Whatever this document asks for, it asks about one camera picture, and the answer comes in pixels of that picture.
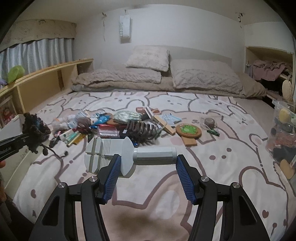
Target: bed sheet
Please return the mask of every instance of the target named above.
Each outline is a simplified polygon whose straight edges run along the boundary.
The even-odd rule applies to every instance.
[[[170,92],[74,92],[38,111],[47,124],[87,109],[114,113],[136,107],[158,108],[183,123],[199,125],[200,117],[214,117],[220,137],[203,131],[198,146],[185,147],[178,135],[157,139],[158,146],[175,146],[188,163],[217,183],[239,182],[256,207],[271,240],[280,240],[295,217],[296,197],[279,166],[265,149],[267,135],[232,97]],[[35,222],[59,182],[82,183],[88,173],[83,153],[86,139],[70,149],[59,142],[54,150],[70,155],[59,160],[40,155],[30,166],[14,203]],[[110,240],[187,240],[197,206],[186,199],[174,165],[137,166],[130,178],[119,178],[112,199],[101,206]],[[222,203],[218,204],[213,240],[219,240]],[[78,229],[79,236],[83,231]]]

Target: silver screw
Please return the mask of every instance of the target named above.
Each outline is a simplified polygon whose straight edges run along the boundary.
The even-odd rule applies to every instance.
[[[98,180],[98,178],[97,178],[97,176],[92,176],[92,177],[89,178],[89,180],[90,180],[92,183],[94,183],[95,181]]]
[[[66,186],[66,183],[59,183],[57,186],[58,188],[64,188]]]
[[[202,176],[200,178],[203,182],[208,182],[209,181],[209,178],[207,176]]]
[[[240,188],[240,184],[239,183],[233,183],[232,184],[234,188]]]

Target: cable knit pillow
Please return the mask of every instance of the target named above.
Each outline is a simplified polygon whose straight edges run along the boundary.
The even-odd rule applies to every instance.
[[[170,51],[164,47],[136,46],[126,66],[167,72],[169,54]]]

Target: curtain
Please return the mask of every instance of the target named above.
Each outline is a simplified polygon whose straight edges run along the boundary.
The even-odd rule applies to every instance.
[[[73,39],[56,38],[31,41],[9,47],[0,53],[0,78],[16,65],[22,65],[25,74],[52,65],[73,61]]]

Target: wall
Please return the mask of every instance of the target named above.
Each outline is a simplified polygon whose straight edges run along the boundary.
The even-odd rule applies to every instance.
[[[105,12],[77,23],[74,58],[94,58],[94,68],[104,62],[124,63],[136,45],[170,45],[195,48],[232,58],[232,68],[241,71],[244,31],[237,21],[198,8],[155,4],[128,10],[131,39],[121,43],[119,16],[124,9]]]
[[[294,53],[292,34],[284,22],[245,25],[244,35],[246,46],[270,47]]]

